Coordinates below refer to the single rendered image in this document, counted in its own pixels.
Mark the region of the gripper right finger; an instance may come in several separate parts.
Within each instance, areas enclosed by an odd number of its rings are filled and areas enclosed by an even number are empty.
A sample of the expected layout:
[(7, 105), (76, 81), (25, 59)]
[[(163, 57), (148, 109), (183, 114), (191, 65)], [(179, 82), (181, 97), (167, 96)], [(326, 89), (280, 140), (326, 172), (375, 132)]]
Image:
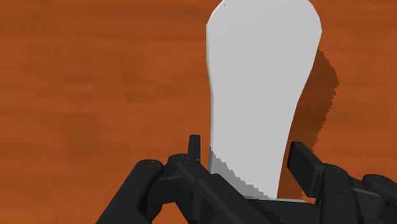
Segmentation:
[(397, 183), (380, 174), (358, 180), (324, 163), (302, 142), (291, 142), (287, 167), (306, 196), (315, 198), (319, 224), (397, 224)]

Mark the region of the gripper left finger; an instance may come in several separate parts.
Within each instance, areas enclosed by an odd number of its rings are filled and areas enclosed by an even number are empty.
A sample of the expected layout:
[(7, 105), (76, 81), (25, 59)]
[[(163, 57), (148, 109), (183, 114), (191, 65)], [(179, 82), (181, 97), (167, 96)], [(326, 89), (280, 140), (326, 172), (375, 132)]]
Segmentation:
[(260, 224), (259, 212), (219, 174), (200, 164), (200, 136), (166, 164), (141, 160), (96, 224), (153, 224), (164, 204), (176, 203), (188, 224)]

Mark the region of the white vase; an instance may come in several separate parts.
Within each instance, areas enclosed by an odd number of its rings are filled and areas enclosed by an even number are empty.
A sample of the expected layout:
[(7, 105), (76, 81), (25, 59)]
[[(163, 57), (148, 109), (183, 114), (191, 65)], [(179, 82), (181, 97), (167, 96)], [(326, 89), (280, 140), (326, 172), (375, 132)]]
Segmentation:
[(248, 199), (277, 197), (296, 105), (321, 33), (309, 0), (221, 0), (209, 17), (208, 169)]

